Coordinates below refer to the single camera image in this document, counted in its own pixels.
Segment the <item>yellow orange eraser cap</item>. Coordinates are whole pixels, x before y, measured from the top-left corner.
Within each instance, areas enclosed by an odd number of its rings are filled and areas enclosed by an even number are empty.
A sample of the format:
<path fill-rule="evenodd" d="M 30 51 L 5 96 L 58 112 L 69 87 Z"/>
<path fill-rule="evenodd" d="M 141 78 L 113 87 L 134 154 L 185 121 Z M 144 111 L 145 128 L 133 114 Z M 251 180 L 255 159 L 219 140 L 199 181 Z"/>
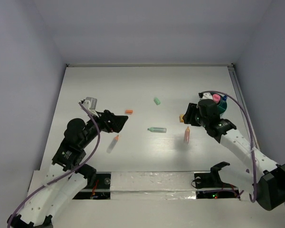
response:
<path fill-rule="evenodd" d="M 184 122 L 184 120 L 183 120 L 183 114 L 180 115 L 180 122 L 181 122 L 181 123 Z"/>

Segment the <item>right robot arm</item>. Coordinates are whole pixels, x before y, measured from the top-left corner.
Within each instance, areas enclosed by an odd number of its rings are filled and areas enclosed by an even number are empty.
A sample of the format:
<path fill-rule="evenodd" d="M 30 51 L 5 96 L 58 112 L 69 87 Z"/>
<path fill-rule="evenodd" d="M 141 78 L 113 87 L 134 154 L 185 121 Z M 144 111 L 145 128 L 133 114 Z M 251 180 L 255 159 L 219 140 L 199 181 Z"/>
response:
<path fill-rule="evenodd" d="M 211 138 L 231 151 L 246 167 L 246 171 L 237 172 L 226 161 L 212 166 L 209 171 L 212 185 L 232 184 L 249 193 L 252 201 L 268 211 L 285 203 L 285 164 L 280 165 L 265 156 L 230 120 L 221 118 L 212 99 L 190 103 L 183 120 L 185 124 L 203 127 Z"/>

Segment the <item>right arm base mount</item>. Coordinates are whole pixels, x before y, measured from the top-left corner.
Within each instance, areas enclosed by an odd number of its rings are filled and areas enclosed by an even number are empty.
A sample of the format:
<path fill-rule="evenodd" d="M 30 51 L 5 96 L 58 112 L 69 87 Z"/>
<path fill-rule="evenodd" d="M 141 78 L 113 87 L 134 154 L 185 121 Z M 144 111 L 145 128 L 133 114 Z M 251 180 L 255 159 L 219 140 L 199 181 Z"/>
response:
<path fill-rule="evenodd" d="M 220 162 L 207 172 L 194 173 L 191 186 L 196 189 L 197 199 L 240 199 L 242 192 L 229 183 L 222 182 L 219 171 L 229 166 L 228 162 Z"/>

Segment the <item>pink orange pencil-shaped case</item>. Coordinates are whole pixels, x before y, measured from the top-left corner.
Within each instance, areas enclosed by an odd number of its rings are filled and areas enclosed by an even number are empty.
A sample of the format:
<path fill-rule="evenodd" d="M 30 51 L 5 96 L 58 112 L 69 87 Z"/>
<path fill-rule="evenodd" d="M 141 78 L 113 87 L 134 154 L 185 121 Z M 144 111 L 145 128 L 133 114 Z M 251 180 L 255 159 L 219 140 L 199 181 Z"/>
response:
<path fill-rule="evenodd" d="M 190 128 L 187 127 L 184 132 L 184 143 L 189 144 L 190 143 Z"/>

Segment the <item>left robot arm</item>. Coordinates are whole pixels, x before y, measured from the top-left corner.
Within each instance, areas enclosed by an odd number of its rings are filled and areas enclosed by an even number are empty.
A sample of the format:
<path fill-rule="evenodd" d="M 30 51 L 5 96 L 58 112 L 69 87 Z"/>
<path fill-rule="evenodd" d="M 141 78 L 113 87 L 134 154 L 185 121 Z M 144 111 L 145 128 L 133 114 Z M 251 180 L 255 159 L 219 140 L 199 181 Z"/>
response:
<path fill-rule="evenodd" d="M 42 185 L 31 193 L 9 217 L 9 228 L 51 228 L 73 197 L 96 181 L 96 169 L 87 164 L 85 147 L 99 140 L 100 132 L 119 133 L 128 117 L 108 110 L 87 122 L 68 122 L 62 140 Z"/>

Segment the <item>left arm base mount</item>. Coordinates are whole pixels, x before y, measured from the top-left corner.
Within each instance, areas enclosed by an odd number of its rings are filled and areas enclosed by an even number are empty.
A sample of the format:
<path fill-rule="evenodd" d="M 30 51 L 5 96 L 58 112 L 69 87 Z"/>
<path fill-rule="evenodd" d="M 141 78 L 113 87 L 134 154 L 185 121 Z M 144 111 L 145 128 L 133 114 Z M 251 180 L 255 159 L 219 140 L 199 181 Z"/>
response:
<path fill-rule="evenodd" d="M 111 191 L 111 173 L 98 172 L 93 186 L 85 187 L 80 192 L 88 195 L 91 200 L 109 200 Z"/>

